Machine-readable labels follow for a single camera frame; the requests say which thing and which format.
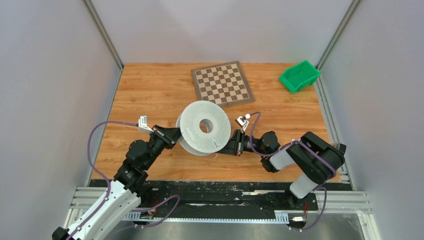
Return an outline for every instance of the spool center hole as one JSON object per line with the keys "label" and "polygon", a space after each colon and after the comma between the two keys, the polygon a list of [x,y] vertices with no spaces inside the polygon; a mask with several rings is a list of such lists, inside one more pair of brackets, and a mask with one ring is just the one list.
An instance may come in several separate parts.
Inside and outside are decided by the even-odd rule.
{"label": "spool center hole", "polygon": [[209,119],[201,120],[199,123],[199,127],[200,127],[200,130],[204,132],[205,134],[212,132],[212,130],[214,129],[214,125]]}

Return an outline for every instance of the wooden table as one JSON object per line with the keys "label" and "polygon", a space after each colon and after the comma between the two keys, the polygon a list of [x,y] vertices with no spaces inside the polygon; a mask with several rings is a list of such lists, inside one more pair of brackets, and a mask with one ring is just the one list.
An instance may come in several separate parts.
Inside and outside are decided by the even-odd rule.
{"label": "wooden table", "polygon": [[[191,69],[216,63],[137,63],[126,64],[114,98],[109,120],[136,123],[147,115],[148,125],[175,127],[177,117],[190,103],[197,100]],[[231,121],[231,134],[239,126],[236,117],[261,111],[262,116],[254,136],[275,131],[281,145],[312,131],[328,141],[326,125],[313,86],[301,92],[290,93],[278,80],[285,69],[293,64],[243,63],[242,68],[255,97],[252,103],[225,108]],[[149,137],[136,127],[110,123],[106,126],[95,166],[113,178],[129,144]],[[203,180],[203,181],[287,181],[292,182],[301,170],[292,165],[277,173],[269,173],[260,163],[260,157],[244,152],[242,156],[195,156],[179,144],[164,150],[147,171],[150,180]],[[96,173],[94,179],[100,178]]]}

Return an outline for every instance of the white wall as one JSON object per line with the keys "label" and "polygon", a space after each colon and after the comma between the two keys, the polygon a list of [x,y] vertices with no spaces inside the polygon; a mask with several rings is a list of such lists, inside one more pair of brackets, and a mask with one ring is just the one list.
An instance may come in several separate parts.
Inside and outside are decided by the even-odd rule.
{"label": "white wall", "polygon": [[385,240],[424,235],[424,1],[364,0],[322,71]]}
{"label": "white wall", "polygon": [[51,239],[87,183],[87,138],[120,72],[80,0],[8,0],[0,73],[0,239]]}
{"label": "white wall", "polygon": [[124,63],[317,64],[352,0],[93,0]]}

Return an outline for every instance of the green bin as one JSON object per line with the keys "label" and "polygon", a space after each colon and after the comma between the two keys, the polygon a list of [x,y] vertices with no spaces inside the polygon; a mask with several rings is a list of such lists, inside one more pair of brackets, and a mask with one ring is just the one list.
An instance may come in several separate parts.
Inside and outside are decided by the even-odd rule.
{"label": "green bin", "polygon": [[318,71],[310,62],[305,60],[284,71],[284,73],[279,77],[279,80],[290,92],[296,93],[304,87],[315,83],[320,75],[321,72]]}

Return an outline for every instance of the gray floor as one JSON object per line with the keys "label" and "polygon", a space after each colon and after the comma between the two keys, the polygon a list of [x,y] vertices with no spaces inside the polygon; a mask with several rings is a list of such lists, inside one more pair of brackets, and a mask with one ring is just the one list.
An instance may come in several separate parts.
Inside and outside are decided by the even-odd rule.
{"label": "gray floor", "polygon": [[[309,214],[311,224],[317,215]],[[115,232],[130,222],[121,222]],[[309,231],[295,232],[279,224],[164,222],[145,229],[128,229],[108,240],[364,240],[356,214],[326,214]]]}

